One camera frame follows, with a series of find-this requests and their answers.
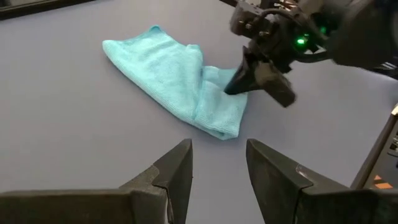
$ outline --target microfiber cloth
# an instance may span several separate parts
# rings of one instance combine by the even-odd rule
[[[236,69],[203,66],[198,45],[182,45],[159,26],[129,40],[105,40],[114,65],[174,116],[222,140],[236,138],[248,100],[224,88]]]

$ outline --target screw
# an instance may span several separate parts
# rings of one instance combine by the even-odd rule
[[[259,36],[260,37],[264,37],[264,36],[269,35],[269,34],[270,34],[269,31],[260,31],[259,32]]]

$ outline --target towel fold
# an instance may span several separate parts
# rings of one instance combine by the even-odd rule
[[[160,27],[129,40],[105,40],[105,54],[137,86],[177,118],[222,140],[236,138],[247,94],[224,88],[236,69],[203,66],[198,45],[182,45]]]

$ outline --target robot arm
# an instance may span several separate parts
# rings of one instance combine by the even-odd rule
[[[295,93],[283,74],[293,61],[332,59],[398,78],[398,4],[393,1],[263,0],[261,6],[236,5],[231,31],[251,41],[243,47],[227,94],[263,89],[287,107]]]

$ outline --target gray table surface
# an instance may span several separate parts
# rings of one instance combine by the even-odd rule
[[[207,65],[239,65],[247,39],[217,0],[99,0],[0,22],[0,191],[118,187],[183,138],[194,145],[187,223],[263,223],[245,160],[257,138],[350,185],[398,100],[398,83],[332,62],[293,64],[296,104],[250,94],[237,139],[179,121],[106,58],[104,39],[159,24],[200,44]]]

